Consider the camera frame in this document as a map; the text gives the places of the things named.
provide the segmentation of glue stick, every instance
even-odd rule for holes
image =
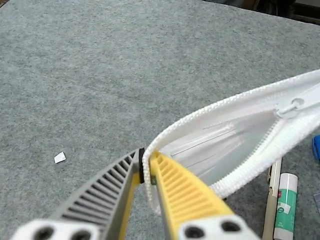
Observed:
[[[280,175],[278,203],[274,224],[274,240],[293,240],[295,228],[298,177],[291,173]]]

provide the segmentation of green label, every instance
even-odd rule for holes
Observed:
[[[276,208],[275,228],[294,232],[297,193],[289,189],[279,189]]]

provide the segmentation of white paper scrap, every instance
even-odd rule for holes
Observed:
[[[64,154],[64,152],[60,152],[57,156],[54,157],[54,162],[57,164],[57,163],[60,163],[62,161],[66,160],[66,156]]]

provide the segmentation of zipper pull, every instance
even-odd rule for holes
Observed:
[[[294,118],[299,112],[320,105],[320,83],[312,86],[304,91],[297,97],[291,100],[291,103],[283,107],[278,105],[276,114],[280,118],[291,119]]]

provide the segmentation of desk surface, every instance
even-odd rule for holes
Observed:
[[[186,114],[318,69],[319,39],[316,25],[200,0],[10,0],[0,9],[0,236],[47,217]],[[310,143],[282,168],[299,177],[298,240],[320,238],[320,164]],[[61,151],[67,160],[54,164]],[[259,235],[266,179],[227,200]],[[141,186],[127,239],[163,237]]]

